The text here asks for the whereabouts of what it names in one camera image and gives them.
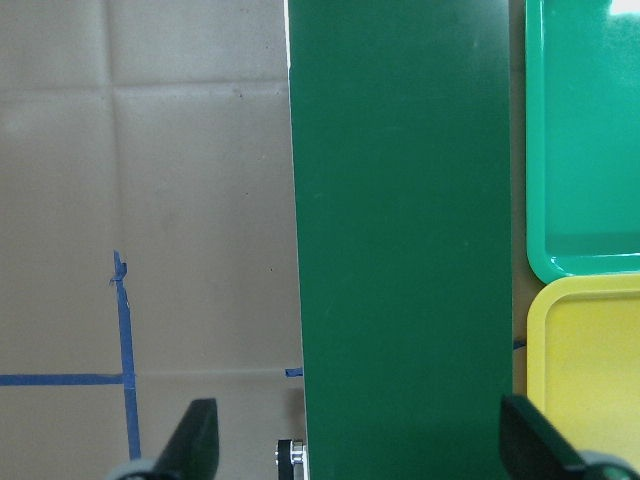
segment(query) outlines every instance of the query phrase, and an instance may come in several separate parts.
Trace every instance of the green board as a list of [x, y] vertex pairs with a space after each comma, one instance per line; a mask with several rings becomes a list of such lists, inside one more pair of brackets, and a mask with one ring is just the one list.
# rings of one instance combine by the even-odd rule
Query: green board
[[504, 478], [504, 0], [289, 0], [313, 480]]

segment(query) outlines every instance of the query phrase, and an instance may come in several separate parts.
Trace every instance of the dark green plastic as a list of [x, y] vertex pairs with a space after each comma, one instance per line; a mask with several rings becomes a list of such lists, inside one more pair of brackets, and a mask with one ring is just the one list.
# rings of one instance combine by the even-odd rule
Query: dark green plastic
[[500, 479], [504, 0], [289, 0], [311, 477]]

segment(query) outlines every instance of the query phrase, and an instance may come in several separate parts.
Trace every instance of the plastic tray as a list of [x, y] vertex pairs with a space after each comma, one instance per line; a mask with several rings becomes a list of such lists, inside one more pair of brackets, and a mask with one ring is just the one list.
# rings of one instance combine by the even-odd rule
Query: plastic tray
[[553, 282], [529, 311], [527, 394], [578, 450], [640, 469], [640, 275]]
[[526, 23], [531, 266], [640, 271], [640, 3], [529, 0]]

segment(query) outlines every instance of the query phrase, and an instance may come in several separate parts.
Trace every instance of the beige wall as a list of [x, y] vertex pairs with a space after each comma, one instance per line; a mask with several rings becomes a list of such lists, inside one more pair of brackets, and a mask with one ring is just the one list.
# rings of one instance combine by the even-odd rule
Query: beige wall
[[[0, 373], [120, 370], [142, 450], [219, 400], [220, 478], [304, 434], [282, 0], [0, 2]], [[122, 389], [0, 387], [7, 478], [127, 460]]]

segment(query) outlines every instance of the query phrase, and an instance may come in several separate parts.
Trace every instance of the tape line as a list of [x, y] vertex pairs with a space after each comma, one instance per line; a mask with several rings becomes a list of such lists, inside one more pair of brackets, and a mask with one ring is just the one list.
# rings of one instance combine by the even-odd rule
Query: tape line
[[304, 375], [304, 372], [302, 370], [302, 367], [298, 367], [298, 368], [286, 368], [284, 370], [284, 374], [287, 378], [291, 378], [291, 377], [302, 377]]
[[46, 386], [46, 385], [120, 385], [122, 375], [96, 373], [69, 373], [52, 375], [0, 375], [0, 386]]
[[113, 251], [115, 275], [111, 282], [116, 285], [118, 298], [118, 319], [120, 325], [120, 353], [122, 358], [122, 384], [124, 385], [124, 406], [127, 419], [127, 436], [129, 438], [129, 458], [140, 458], [140, 428], [138, 425], [138, 401], [136, 398], [136, 370], [133, 359], [133, 337], [131, 334], [131, 311], [127, 291], [124, 288], [124, 277], [127, 275], [127, 264], [120, 259], [120, 252]]

